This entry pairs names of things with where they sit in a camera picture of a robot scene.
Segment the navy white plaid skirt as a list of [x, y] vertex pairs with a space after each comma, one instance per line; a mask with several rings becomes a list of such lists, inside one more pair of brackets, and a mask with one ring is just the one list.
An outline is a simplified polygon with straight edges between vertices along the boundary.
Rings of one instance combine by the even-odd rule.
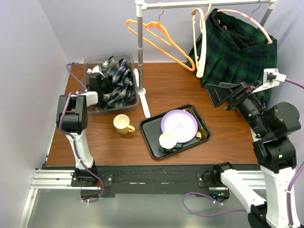
[[133, 75], [128, 64], [125, 58], [116, 62], [114, 56], [111, 56], [101, 65], [103, 75], [109, 79], [113, 88], [111, 92], [102, 91], [99, 94], [98, 106], [102, 109], [121, 108], [135, 98]]

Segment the pink hanger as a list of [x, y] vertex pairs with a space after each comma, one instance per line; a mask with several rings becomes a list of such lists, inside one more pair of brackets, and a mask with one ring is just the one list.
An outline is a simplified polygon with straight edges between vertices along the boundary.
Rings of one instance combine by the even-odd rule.
[[237, 11], [237, 10], [231, 10], [231, 9], [220, 9], [220, 10], [217, 10], [217, 12], [230, 12], [230, 13], [235, 13], [235, 14], [238, 14], [248, 20], [250, 20], [251, 22], [253, 22], [260, 31], [262, 31], [262, 33], [265, 35], [267, 41], [269, 44], [272, 44], [273, 43], [273, 40], [270, 38], [269, 34], [267, 33], [267, 31], [264, 29], [263, 26], [261, 26], [255, 19], [253, 19], [251, 16], [243, 13], [243, 12], [240, 12], [240, 11]]

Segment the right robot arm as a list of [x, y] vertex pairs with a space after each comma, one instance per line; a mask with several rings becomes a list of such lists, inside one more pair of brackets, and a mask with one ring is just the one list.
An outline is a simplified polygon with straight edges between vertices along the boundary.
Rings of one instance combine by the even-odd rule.
[[294, 183], [303, 167], [297, 166], [296, 150], [288, 137], [301, 128], [300, 114], [288, 102], [266, 108], [256, 96], [261, 85], [260, 81], [221, 82], [206, 84], [205, 88], [215, 107], [238, 110], [255, 133], [254, 154], [264, 177], [266, 198], [256, 194], [229, 162], [214, 165], [203, 178], [218, 187], [228, 187], [245, 208], [251, 227], [300, 228]]

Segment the orange plastic hanger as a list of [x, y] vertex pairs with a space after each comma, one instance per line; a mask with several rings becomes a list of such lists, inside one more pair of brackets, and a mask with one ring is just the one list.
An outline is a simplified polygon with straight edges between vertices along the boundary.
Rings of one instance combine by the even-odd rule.
[[[140, 16], [142, 15], [143, 10], [141, 10], [140, 6], [142, 7], [142, 5], [136, 4], [136, 16]], [[188, 61], [190, 61], [190, 66], [186, 65], [186, 63], [178, 60], [177, 58], [175, 58], [173, 55], [171, 55], [170, 53], [166, 52], [165, 50], [163, 50], [162, 48], [160, 48], [159, 46], [157, 46], [156, 44], [154, 44], [153, 42], [151, 42], [150, 40], [148, 40], [147, 38], [143, 37], [142, 35], [142, 40], [144, 40], [145, 42], [147, 42], [148, 44], [150, 44], [151, 46], [153, 46], [155, 49], [157, 49], [158, 51], [162, 52], [163, 54], [165, 54], [166, 56], [168, 56], [170, 59], [174, 60], [175, 62], [177, 62], [179, 65], [181, 65], [182, 67], [184, 67], [185, 69], [189, 70], [189, 71], [194, 71], [195, 70], [195, 64], [194, 61], [190, 58], [189, 55], [186, 54], [185, 51], [183, 51], [183, 49], [181, 47], [179, 47], [174, 41], [173, 39], [170, 37], [167, 29], [161, 24], [160, 19], [161, 19], [161, 15], [164, 13], [164, 8], [162, 5], [160, 5], [162, 13], [159, 15], [159, 19], [158, 21], [152, 21], [149, 23], [141, 23], [141, 28], [144, 29], [146, 32], [150, 33], [151, 35], [153, 35], [155, 38], [157, 38], [158, 40], [162, 41], [163, 43], [165, 43], [166, 45], [170, 46], [170, 47], [174, 47], [176, 48]], [[127, 19], [125, 22], [125, 26], [126, 28], [132, 32], [133, 34], [137, 35], [138, 38], [140, 38], [140, 33], [139, 33], [139, 28], [137, 29], [137, 31], [133, 30], [132, 28], [130, 28], [129, 24], [136, 24], [136, 25], [140, 25], [139, 23], [139, 19], [133, 20], [133, 19]], [[149, 29], [157, 29], [158, 31], [160, 31], [164, 38], [163, 39], [161, 36], [153, 33], [152, 31], [150, 31]]]

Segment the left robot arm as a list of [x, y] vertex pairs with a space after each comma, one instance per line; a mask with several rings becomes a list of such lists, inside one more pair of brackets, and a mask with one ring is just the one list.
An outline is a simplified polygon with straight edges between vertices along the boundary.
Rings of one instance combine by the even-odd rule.
[[89, 92], [82, 81], [78, 80], [78, 82], [83, 91], [59, 96], [56, 124], [67, 137], [74, 154], [75, 171], [72, 177], [81, 184], [103, 188], [104, 183], [98, 175], [86, 139], [87, 107], [97, 104], [98, 94]]

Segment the green plaid skirt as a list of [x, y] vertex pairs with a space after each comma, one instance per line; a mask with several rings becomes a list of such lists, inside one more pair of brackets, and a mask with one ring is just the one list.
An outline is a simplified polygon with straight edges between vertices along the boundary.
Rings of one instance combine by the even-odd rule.
[[201, 87], [221, 82], [263, 81], [264, 69], [277, 66], [277, 39], [241, 19], [214, 9], [206, 19], [207, 51]]

